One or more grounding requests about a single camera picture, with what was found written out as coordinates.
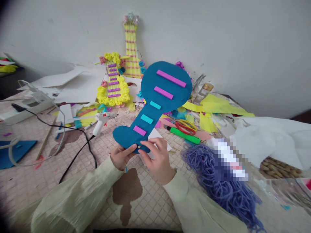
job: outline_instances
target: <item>black cable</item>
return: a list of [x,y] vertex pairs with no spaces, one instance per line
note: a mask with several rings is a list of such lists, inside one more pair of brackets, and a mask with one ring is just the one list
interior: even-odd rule
[[82,151],[82,149],[85,147],[85,145],[88,144],[89,141],[92,140],[92,138],[94,138],[94,137],[95,137],[95,136],[93,135],[93,136],[83,145],[83,147],[81,147],[81,149],[78,151],[78,153],[75,155],[75,157],[73,158],[73,160],[71,161],[71,163],[70,163],[69,166],[67,167],[66,171],[64,172],[63,176],[62,176],[61,179],[59,180],[59,183],[58,183],[58,184],[60,184],[60,183],[63,181],[65,175],[66,175],[67,172],[69,171],[69,168],[71,167],[71,165],[72,165],[73,162],[75,161],[75,159],[76,159],[76,157],[78,156],[78,154],[80,153],[80,151]]
[[44,122],[43,120],[41,120],[41,119],[38,117],[37,114],[35,114],[35,113],[33,113],[33,112],[31,112],[31,111],[29,111],[29,110],[27,110],[27,109],[25,109],[25,111],[27,111],[27,112],[33,114],[34,116],[37,117],[37,119],[38,119],[39,121],[41,121],[42,123],[44,123],[44,124],[46,124],[46,125],[48,125],[48,126],[50,126],[50,127],[61,127],[61,128],[75,129],[75,130],[78,130],[78,131],[83,132],[84,135],[85,135],[86,143],[85,143],[85,144],[83,145],[83,147],[78,151],[78,153],[75,155],[75,157],[73,158],[73,160],[72,160],[71,163],[69,164],[68,168],[66,169],[66,171],[65,171],[64,174],[63,174],[63,176],[61,177],[61,179],[60,179],[60,181],[59,181],[59,184],[62,182],[62,180],[64,179],[65,175],[66,175],[67,172],[69,171],[71,165],[73,164],[74,160],[76,159],[76,157],[78,156],[78,154],[80,153],[80,151],[85,147],[86,144],[88,145],[88,149],[89,149],[89,151],[91,152],[91,154],[92,154],[92,156],[93,156],[93,158],[94,158],[94,161],[95,161],[95,169],[97,168],[96,157],[95,157],[95,155],[93,154],[93,152],[92,152],[92,150],[91,150],[91,145],[90,145],[90,140],[92,140],[92,139],[95,137],[94,135],[92,135],[91,138],[88,139],[86,132],[83,131],[83,130],[81,130],[81,129],[70,128],[70,127],[66,127],[66,126],[50,125],[50,124]]

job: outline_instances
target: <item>green highlighter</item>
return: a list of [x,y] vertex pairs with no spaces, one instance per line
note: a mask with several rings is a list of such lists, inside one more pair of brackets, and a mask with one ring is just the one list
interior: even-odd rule
[[176,134],[176,135],[178,135],[184,139],[187,139],[190,142],[193,142],[194,144],[200,144],[201,139],[199,139],[196,136],[187,135],[187,134],[181,132],[180,130],[178,130],[174,127],[167,126],[167,125],[164,125],[164,128],[166,128],[167,130],[169,130],[173,134]]

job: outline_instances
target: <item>guitar neck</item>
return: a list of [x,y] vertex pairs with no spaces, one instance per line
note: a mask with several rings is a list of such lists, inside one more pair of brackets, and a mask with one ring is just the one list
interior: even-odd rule
[[125,28],[125,44],[126,44],[126,55],[130,58],[125,61],[125,73],[127,77],[141,78],[141,71],[137,56],[136,46],[136,29],[137,26],[133,23],[124,25]]

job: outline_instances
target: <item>white cloth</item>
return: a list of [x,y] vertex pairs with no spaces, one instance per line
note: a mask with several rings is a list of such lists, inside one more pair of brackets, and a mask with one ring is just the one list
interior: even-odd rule
[[311,124],[272,117],[237,117],[230,138],[236,149],[260,167],[268,156],[296,168],[311,166]]

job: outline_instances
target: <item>white glue gun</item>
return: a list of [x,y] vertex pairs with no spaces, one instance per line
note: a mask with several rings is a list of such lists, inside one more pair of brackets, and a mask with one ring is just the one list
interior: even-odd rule
[[93,130],[93,135],[95,137],[97,137],[98,135],[100,135],[100,131],[101,128],[106,125],[107,121],[117,117],[119,114],[116,113],[110,113],[110,112],[106,112],[106,113],[97,113],[95,116],[95,119],[98,121],[97,124],[95,125],[95,128]]

